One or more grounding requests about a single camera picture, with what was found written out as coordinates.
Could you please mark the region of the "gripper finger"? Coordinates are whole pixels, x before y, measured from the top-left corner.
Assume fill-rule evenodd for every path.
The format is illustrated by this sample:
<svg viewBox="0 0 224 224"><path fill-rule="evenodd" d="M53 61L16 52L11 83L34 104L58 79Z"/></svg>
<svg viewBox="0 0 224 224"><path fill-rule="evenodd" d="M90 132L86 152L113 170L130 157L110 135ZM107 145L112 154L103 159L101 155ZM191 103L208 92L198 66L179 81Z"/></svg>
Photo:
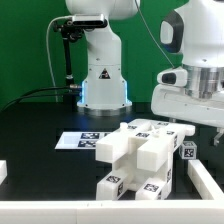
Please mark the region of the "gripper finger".
<svg viewBox="0 0 224 224"><path fill-rule="evenodd" d="M220 138L224 135L224 128L217 128L217 134L214 137L214 146L217 147L219 142L220 142Z"/></svg>

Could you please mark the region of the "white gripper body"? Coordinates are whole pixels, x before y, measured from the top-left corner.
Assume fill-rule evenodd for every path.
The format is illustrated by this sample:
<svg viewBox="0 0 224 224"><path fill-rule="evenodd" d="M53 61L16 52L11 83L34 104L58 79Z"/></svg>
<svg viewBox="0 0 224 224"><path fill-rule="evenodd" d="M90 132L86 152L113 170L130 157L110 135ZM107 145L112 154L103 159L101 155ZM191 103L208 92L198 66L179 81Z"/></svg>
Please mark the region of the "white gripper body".
<svg viewBox="0 0 224 224"><path fill-rule="evenodd" d="M210 99L196 99L183 88L159 84L153 91L151 110L164 117L224 128L224 91Z"/></svg>

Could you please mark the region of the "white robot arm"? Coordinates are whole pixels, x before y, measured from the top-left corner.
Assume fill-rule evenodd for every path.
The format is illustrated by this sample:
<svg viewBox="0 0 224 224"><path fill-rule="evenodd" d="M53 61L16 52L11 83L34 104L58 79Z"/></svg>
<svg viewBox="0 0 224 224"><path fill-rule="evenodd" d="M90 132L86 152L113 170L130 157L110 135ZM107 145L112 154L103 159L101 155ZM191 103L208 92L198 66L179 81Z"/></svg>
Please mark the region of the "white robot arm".
<svg viewBox="0 0 224 224"><path fill-rule="evenodd" d="M126 107L121 40L109 22L137 13L140 0L65 0L73 27L87 39L88 75L81 107ZM164 48L182 65L157 75L151 109L156 115L213 126L224 135L224 0L189 0L162 21Z"/></svg>

